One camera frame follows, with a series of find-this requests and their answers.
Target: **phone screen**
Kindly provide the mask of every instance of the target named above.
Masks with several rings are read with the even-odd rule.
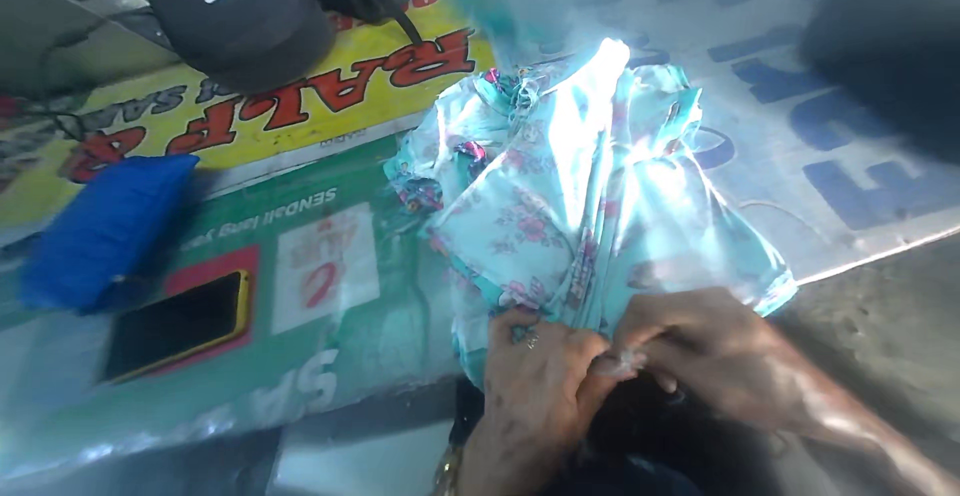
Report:
[[[239,271],[117,317],[102,379],[110,381],[235,334]]]

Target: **yellow phone case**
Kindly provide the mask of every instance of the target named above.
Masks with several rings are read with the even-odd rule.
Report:
[[[137,378],[138,376],[141,376],[147,372],[157,370],[158,368],[174,364],[178,361],[185,360],[189,357],[192,357],[206,350],[210,350],[210,348],[213,348],[214,346],[218,346],[223,343],[229,343],[230,341],[243,335],[244,332],[247,330],[247,325],[250,322],[249,307],[248,307],[248,303],[250,300],[250,273],[248,273],[246,269],[235,269],[211,281],[205,282],[200,285],[196,285],[194,286],[194,288],[200,288],[206,284],[212,283],[213,281],[220,280],[224,277],[229,277],[234,273],[240,273],[240,287],[237,288],[236,320],[233,325],[233,330],[231,330],[229,333],[223,336],[219,336],[217,338],[214,338],[213,340],[210,340],[210,342],[205,342],[198,346],[194,346],[189,350],[184,350],[176,355],[170,355],[169,357],[163,358],[159,361],[152,362],[145,366],[141,366],[136,370],[131,370],[126,374],[117,376],[116,378],[113,378],[113,379],[109,379],[108,381],[111,384],[121,384],[123,382],[126,382],[127,380]]]

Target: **smartphone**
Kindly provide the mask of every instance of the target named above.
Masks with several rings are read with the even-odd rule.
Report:
[[[250,277],[237,270],[113,322],[102,381],[119,384],[228,343],[247,330]]]

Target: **black cap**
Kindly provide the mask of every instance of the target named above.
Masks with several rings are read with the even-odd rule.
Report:
[[[317,0],[150,0],[187,65],[231,91],[270,91],[307,73],[335,32]]]

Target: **yellow banner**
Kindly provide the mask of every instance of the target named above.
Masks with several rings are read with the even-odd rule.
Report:
[[[124,157],[193,153],[198,168],[231,169],[425,110],[466,74],[493,66],[490,45],[450,0],[405,5],[419,46],[393,21],[331,15],[332,52],[274,91],[237,96],[178,65],[93,90],[77,111],[83,143],[50,123],[0,133],[0,231],[49,219]]]

